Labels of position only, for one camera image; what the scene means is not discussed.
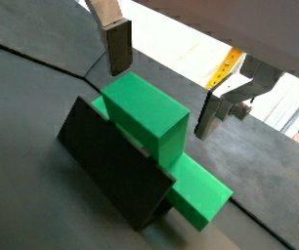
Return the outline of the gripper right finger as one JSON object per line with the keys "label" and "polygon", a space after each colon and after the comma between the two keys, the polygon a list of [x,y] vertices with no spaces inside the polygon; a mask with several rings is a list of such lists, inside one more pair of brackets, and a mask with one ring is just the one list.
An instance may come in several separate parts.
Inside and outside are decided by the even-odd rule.
{"label": "gripper right finger", "polygon": [[219,122],[224,121],[228,115],[233,115],[240,120],[247,117],[252,108],[243,102],[269,92],[284,73],[283,70],[251,55],[245,56],[240,72],[247,77],[247,82],[239,87],[220,96],[213,93],[216,87],[209,89],[195,129],[200,140],[208,137]]}

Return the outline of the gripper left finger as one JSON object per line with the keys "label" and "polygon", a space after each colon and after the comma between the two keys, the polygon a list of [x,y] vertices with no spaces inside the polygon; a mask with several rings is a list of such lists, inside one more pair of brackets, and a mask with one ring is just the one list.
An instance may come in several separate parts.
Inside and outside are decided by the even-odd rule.
{"label": "gripper left finger", "polygon": [[98,25],[112,76],[123,73],[133,62],[132,22],[124,18],[118,0],[85,0]]}

